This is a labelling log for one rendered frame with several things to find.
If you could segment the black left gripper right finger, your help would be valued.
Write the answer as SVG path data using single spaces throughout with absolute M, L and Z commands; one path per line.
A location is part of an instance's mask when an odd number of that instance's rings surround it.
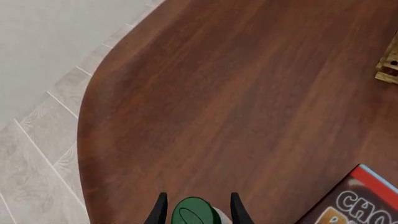
M 230 212 L 233 224 L 254 224 L 237 192 L 231 193 Z

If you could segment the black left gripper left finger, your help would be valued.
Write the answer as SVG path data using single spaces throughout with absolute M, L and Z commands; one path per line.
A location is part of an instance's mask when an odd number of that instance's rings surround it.
M 167 218 L 167 194 L 161 192 L 145 224 L 165 224 Z

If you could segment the green-capped salad dressing bottle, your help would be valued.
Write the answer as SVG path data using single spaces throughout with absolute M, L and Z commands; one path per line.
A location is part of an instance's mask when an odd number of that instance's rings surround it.
M 181 200 L 172 212 L 171 224 L 233 224 L 224 212 L 200 197 Z

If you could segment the wooden slat tray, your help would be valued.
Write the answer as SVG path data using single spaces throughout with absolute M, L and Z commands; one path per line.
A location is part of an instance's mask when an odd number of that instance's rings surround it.
M 376 65 L 375 79 L 398 85 L 398 30 Z

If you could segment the red and brown chocolate box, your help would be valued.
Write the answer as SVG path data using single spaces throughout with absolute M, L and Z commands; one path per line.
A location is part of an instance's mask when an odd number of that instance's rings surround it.
M 295 224 L 398 224 L 398 188 L 358 164 Z

